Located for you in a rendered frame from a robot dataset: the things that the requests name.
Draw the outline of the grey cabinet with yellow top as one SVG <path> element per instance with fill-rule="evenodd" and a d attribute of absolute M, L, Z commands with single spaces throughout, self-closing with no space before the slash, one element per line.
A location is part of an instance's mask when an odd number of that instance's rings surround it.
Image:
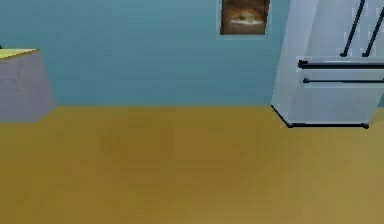
<path fill-rule="evenodd" d="M 57 107 L 39 49 L 0 49 L 0 123 L 37 122 Z"/>

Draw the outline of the silver grey fridge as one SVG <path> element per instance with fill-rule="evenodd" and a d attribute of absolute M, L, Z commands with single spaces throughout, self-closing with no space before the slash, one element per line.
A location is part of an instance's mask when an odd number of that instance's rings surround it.
<path fill-rule="evenodd" d="M 347 57 L 340 57 L 360 0 L 291 0 L 271 106 L 289 127 L 361 126 L 384 96 L 384 83 L 301 83 L 309 79 L 384 79 L 384 69 L 301 69 L 298 61 L 384 63 L 384 20 L 362 57 L 384 0 L 366 0 Z"/>

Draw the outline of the brown framed wall picture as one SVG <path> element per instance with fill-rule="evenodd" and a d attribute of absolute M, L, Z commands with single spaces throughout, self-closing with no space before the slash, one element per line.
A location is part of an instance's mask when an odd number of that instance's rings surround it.
<path fill-rule="evenodd" d="M 264 37 L 271 0 L 218 0 L 220 36 Z"/>

